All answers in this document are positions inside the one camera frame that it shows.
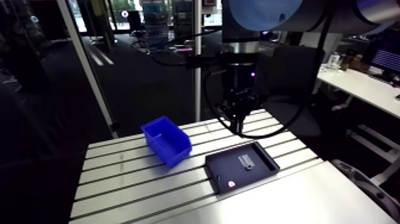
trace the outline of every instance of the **blue bin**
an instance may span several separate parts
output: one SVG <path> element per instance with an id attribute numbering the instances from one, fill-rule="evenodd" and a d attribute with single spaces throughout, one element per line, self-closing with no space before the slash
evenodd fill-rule
<path id="1" fill-rule="evenodd" d="M 165 116 L 142 127 L 147 145 L 167 166 L 173 167 L 189 155 L 192 144 L 189 137 Z"/>

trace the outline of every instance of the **computer monitor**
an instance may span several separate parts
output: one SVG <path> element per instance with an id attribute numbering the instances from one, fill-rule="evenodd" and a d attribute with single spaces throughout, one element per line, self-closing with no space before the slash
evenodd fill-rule
<path id="1" fill-rule="evenodd" d="M 400 30 L 388 29 L 377 35 L 362 60 L 384 70 L 384 75 L 400 74 Z"/>

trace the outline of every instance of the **cable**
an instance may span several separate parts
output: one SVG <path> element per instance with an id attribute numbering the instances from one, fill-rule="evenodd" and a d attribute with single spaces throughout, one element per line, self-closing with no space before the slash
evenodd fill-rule
<path id="1" fill-rule="evenodd" d="M 167 42 L 165 42 L 165 43 L 159 44 L 158 46 L 156 46 L 155 51 L 161 49 L 162 47 L 164 47 L 164 46 L 166 46 L 166 45 L 168 45 L 168 44 L 171 44 L 171 43 L 174 43 L 174 42 L 177 42 L 177 41 L 183 41 L 183 40 L 187 40 L 187 39 L 192 39 L 192 38 L 197 37 L 197 36 L 203 36 L 203 35 L 207 35 L 207 34 L 211 34 L 211 33 L 216 33 L 216 32 L 218 32 L 218 31 L 220 31 L 221 29 L 222 29 L 222 28 L 218 28 L 218 29 L 215 29 L 215 30 L 207 31 L 207 32 L 202 32 L 202 33 L 197 33 L 197 34 L 194 34 L 194 35 L 182 36 L 182 37 L 180 37 L 180 38 L 175 38 L 175 39 L 172 39 L 172 40 L 167 41 Z M 187 62 L 182 62 L 182 63 L 177 63 L 177 64 L 165 63 L 165 62 L 163 62 L 163 61 L 160 61 L 158 58 L 156 58 L 156 57 L 154 56 L 154 52 L 151 52 L 151 53 L 150 53 L 150 57 L 151 57 L 157 64 L 160 64 L 160 65 L 162 65 L 162 66 L 168 66 L 168 67 L 182 67 L 182 66 L 185 66 L 185 65 L 187 64 Z"/>
<path id="2" fill-rule="evenodd" d="M 328 34 L 330 24 L 332 23 L 332 20 L 333 20 L 333 16 L 335 15 L 336 6 L 337 6 L 336 2 L 332 2 L 331 5 L 326 5 L 326 7 L 328 7 L 328 13 L 327 13 L 327 17 L 326 17 L 324 26 L 321 31 L 320 39 L 318 41 L 317 53 L 315 54 L 315 57 L 314 57 L 314 67 L 312 68 L 312 76 L 311 76 L 310 82 L 307 87 L 308 94 L 311 94 L 311 92 L 313 91 L 314 83 L 318 76 L 318 71 L 320 69 L 320 58 L 323 55 L 325 38 Z M 204 77 L 204 82 L 203 82 L 203 92 L 204 92 L 204 97 L 205 97 L 208 107 L 210 108 L 213 115 L 217 118 L 217 120 L 222 124 L 222 126 L 224 126 L 226 129 L 231 131 L 232 134 L 240 136 L 242 138 L 263 139 L 263 138 L 269 138 L 269 137 L 272 137 L 274 135 L 284 132 L 290 125 L 292 125 L 299 118 L 299 116 L 302 114 L 302 112 L 304 111 L 306 104 L 307 104 L 307 102 L 304 102 L 299 107 L 299 109 L 297 110 L 295 115 L 285 125 L 283 125 L 283 127 L 281 127 L 280 129 L 278 129 L 272 133 L 268 133 L 266 135 L 260 135 L 260 136 L 246 135 L 243 133 L 239 133 L 239 132 L 236 132 L 235 130 L 231 130 L 231 128 L 229 128 L 228 125 L 226 125 L 225 122 L 223 122 L 221 120 L 220 116 L 217 114 L 214 107 L 211 105 L 211 101 L 210 101 L 210 98 L 208 97 L 208 92 L 207 92 L 207 81 L 210 76 L 211 76 L 211 73 L 207 73 Z"/>

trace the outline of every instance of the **white pole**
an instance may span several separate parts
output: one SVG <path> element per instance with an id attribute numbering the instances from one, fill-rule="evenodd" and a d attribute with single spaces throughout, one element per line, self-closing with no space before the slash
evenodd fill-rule
<path id="1" fill-rule="evenodd" d="M 195 0 L 195 33 L 201 33 L 202 0 Z M 201 36 L 195 37 L 195 54 L 201 54 Z M 200 121 L 201 114 L 201 68 L 195 69 L 195 119 Z"/>
<path id="2" fill-rule="evenodd" d="M 58 7 L 60 8 L 62 17 L 64 18 L 65 25 L 67 26 L 68 32 L 71 36 L 72 43 L 74 44 L 75 50 L 78 54 L 79 60 L 82 63 L 82 67 L 86 73 L 86 77 L 89 81 L 90 87 L 92 87 L 93 93 L 95 94 L 97 103 L 100 106 L 101 113 L 104 116 L 104 119 L 107 123 L 107 126 L 111 132 L 113 138 L 118 138 L 117 132 L 111 130 L 111 125 L 113 124 L 113 120 L 111 119 L 111 115 L 108 111 L 107 105 L 103 99 L 99 86 L 97 85 L 96 78 L 93 74 L 92 68 L 90 67 L 88 58 L 86 57 L 85 50 L 80 42 L 80 36 L 78 35 L 74 21 L 71 17 L 70 11 L 68 10 L 68 5 L 65 0 L 57 0 Z"/>

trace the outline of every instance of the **black chair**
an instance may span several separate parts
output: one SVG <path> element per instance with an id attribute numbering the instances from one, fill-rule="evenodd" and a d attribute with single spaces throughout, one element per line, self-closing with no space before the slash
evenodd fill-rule
<path id="1" fill-rule="evenodd" d="M 146 35 L 146 31 L 142 22 L 140 20 L 140 15 L 138 11 L 129 11 L 128 12 L 128 22 L 130 27 L 130 36 L 134 36 L 136 39 L 130 44 L 133 48 L 137 44 L 141 48 L 147 48 L 147 43 L 144 41 L 144 37 Z"/>
<path id="2" fill-rule="evenodd" d="M 307 86 L 312 76 L 316 53 L 316 48 L 281 46 L 274 50 L 268 65 L 260 68 L 262 79 L 258 81 L 266 87 L 264 90 L 269 96 L 263 107 L 280 123 L 286 124 L 308 97 Z M 309 105 L 289 130 L 310 147 L 321 137 L 321 129 L 310 112 Z"/>

